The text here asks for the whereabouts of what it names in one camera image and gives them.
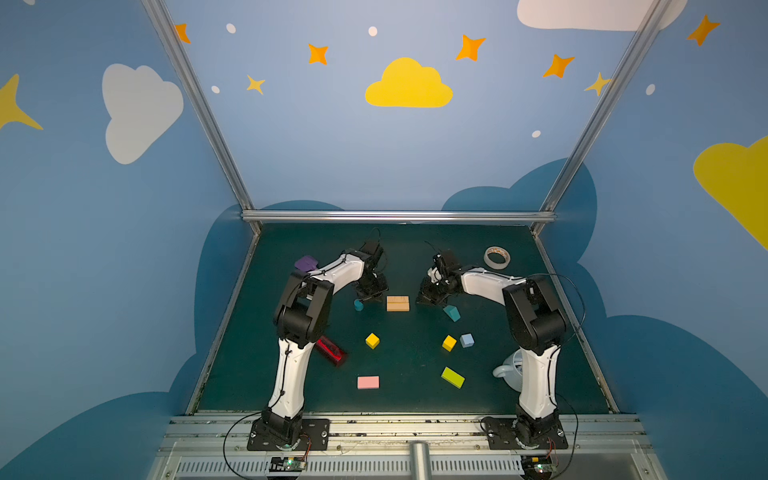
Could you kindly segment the pink rectangular block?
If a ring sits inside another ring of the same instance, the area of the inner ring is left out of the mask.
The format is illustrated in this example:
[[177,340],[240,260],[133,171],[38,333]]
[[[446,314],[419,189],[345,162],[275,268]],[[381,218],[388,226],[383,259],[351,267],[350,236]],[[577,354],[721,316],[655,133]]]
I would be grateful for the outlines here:
[[379,376],[359,376],[357,378],[357,388],[359,390],[372,390],[380,388]]

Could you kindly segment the left circuit board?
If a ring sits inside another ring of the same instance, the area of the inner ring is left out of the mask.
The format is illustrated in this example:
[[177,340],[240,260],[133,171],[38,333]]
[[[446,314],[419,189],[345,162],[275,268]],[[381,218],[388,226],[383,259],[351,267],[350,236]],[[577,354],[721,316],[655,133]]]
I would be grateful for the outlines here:
[[307,469],[304,457],[278,457],[270,459],[267,473],[271,476],[298,476]]

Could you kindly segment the light blue mug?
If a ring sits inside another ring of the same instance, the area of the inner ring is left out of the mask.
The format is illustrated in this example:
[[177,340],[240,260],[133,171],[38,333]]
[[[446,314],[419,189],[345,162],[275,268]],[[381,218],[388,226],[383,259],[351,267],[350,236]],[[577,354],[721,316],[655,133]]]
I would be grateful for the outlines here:
[[518,349],[507,357],[501,365],[493,369],[492,375],[494,378],[503,380],[512,390],[521,392],[523,383],[523,350]]

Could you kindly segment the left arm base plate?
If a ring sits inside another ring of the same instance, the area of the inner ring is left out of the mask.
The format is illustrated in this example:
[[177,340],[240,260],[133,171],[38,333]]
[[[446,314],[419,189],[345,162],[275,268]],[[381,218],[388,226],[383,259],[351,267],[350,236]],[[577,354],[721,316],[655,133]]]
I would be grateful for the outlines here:
[[285,425],[268,425],[257,420],[246,444],[248,451],[325,451],[328,448],[330,421],[302,419]]

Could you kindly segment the yellow cube block left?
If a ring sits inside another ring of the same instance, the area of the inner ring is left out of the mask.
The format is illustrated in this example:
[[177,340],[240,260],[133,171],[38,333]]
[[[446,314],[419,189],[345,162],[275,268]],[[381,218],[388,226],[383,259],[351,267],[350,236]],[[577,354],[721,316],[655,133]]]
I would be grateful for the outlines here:
[[371,333],[366,337],[365,343],[370,349],[376,349],[380,344],[380,338],[376,334]]

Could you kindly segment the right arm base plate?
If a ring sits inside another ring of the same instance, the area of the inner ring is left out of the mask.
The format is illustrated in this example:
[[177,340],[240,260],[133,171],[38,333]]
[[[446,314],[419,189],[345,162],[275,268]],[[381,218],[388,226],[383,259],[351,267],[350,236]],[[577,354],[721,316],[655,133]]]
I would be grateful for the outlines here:
[[527,440],[521,437],[521,430],[516,424],[516,418],[491,416],[483,417],[479,423],[491,450],[548,450],[550,448],[560,450],[569,447],[560,421],[545,433],[537,434],[533,439]]

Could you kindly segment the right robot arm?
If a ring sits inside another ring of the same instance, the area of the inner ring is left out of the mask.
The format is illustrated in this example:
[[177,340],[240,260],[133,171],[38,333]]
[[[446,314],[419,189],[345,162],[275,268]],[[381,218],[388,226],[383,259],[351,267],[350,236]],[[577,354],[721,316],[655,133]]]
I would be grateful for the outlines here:
[[540,275],[514,277],[480,267],[450,271],[433,266],[421,282],[418,301],[443,305],[458,294],[482,297],[505,308],[512,337],[522,351],[518,435],[532,442],[557,429],[556,369],[568,322],[551,282]]

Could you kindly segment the yellow cube block right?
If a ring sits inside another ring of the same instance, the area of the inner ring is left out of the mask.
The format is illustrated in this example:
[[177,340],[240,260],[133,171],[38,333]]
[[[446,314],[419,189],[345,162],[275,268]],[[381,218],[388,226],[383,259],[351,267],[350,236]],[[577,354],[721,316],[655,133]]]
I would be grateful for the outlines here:
[[447,335],[442,342],[442,348],[447,352],[451,352],[456,344],[457,340],[453,336]]

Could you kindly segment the circuit board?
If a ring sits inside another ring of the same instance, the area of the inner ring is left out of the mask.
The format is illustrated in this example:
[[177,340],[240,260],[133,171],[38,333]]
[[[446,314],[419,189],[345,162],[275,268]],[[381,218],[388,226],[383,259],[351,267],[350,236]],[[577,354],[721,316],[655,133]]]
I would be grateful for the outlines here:
[[550,457],[523,456],[520,463],[523,480],[550,480],[555,469]]
[[278,457],[270,459],[267,473],[271,476],[298,476],[307,469],[304,457]]

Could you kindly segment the lime green rectangular block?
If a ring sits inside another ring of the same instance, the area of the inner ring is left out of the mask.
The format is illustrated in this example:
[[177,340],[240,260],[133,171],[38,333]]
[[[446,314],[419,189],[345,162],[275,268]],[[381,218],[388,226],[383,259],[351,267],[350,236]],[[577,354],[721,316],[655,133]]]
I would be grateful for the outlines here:
[[457,389],[461,389],[465,383],[465,377],[449,367],[443,369],[441,378]]

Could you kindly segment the aluminium cage frame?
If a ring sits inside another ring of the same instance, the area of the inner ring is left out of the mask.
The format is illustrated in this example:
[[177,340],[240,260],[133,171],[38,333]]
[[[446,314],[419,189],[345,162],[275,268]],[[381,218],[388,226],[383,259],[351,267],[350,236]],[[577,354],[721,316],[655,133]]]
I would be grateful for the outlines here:
[[418,211],[418,210],[264,210],[254,207],[237,163],[226,144],[211,107],[205,98],[191,61],[184,51],[181,40],[173,30],[171,15],[163,1],[142,3],[162,45],[183,86],[187,98],[195,110],[203,131],[228,180],[242,210],[241,217],[252,225],[255,235],[262,231],[262,223],[284,221],[288,223],[452,223],[452,224],[529,224],[535,236],[544,225],[556,220],[555,210],[578,170],[587,157],[600,132],[606,125],[627,85],[641,65],[654,40],[662,30],[661,24],[670,1],[653,1],[640,22],[629,46],[613,74],[613,82],[600,97],[573,151],[560,170],[537,211]]

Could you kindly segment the white tape roll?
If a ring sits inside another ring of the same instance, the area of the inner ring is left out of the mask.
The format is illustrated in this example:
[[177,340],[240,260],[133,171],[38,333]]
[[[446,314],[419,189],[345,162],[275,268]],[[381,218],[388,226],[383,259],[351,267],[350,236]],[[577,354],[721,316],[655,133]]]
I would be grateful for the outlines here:
[[511,262],[510,253],[500,246],[490,246],[484,251],[485,264],[493,270],[504,270]]

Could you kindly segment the aluminium front rail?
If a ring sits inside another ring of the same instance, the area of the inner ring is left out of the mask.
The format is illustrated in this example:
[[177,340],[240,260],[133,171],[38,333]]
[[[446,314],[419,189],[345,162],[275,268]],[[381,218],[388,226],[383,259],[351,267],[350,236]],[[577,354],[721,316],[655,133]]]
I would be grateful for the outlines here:
[[[321,413],[330,421],[325,451],[248,451],[252,415],[215,413],[171,419],[151,479],[412,479],[409,444],[429,445],[432,479],[522,479],[523,456],[550,457],[551,479],[663,479],[666,473],[640,420],[625,414],[561,418],[569,447],[491,450],[483,417],[500,414]],[[298,476],[271,476],[270,459],[304,457]]]

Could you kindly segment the yellow cube block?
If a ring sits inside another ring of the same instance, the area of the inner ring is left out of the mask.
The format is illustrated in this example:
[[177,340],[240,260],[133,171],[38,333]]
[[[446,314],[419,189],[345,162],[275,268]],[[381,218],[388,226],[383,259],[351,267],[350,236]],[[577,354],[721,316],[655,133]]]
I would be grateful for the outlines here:
[[371,333],[366,337],[365,343],[370,349],[376,349],[380,344],[380,338],[376,334]]
[[451,352],[456,344],[457,340],[453,336],[447,335],[442,342],[442,348],[447,352]]

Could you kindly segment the light blue cube block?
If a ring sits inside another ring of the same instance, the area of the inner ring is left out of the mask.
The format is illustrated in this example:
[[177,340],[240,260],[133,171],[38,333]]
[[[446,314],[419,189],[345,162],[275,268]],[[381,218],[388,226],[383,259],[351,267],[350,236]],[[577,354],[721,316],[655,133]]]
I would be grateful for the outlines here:
[[463,348],[469,348],[469,347],[473,346],[474,343],[475,343],[474,337],[470,333],[463,334],[460,337],[460,342],[461,342],[461,345],[462,345]]

